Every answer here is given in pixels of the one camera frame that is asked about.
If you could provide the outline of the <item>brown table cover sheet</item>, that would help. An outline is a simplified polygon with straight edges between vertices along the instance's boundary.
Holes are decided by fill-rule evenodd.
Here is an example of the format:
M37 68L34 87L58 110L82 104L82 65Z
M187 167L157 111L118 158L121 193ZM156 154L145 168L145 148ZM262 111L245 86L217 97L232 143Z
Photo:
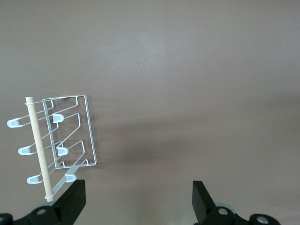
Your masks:
M87 95L75 225L192 225L192 183L300 225L300 0L0 0L0 213L42 204L35 100Z

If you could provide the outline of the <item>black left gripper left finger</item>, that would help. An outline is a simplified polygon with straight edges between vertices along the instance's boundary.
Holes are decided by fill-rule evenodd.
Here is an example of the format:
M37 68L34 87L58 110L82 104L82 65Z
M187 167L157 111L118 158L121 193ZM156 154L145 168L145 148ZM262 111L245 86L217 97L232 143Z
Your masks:
M37 207L18 220L0 213L0 225L73 225L85 204L85 180L76 180L52 205Z

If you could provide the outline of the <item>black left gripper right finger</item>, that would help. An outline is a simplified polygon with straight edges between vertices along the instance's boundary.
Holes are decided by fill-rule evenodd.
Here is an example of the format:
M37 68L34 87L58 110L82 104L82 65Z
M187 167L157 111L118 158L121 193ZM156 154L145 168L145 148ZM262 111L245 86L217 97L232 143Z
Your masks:
M253 214L245 220L228 207L217 206L202 181L193 181L192 206L194 225L281 225L269 215Z

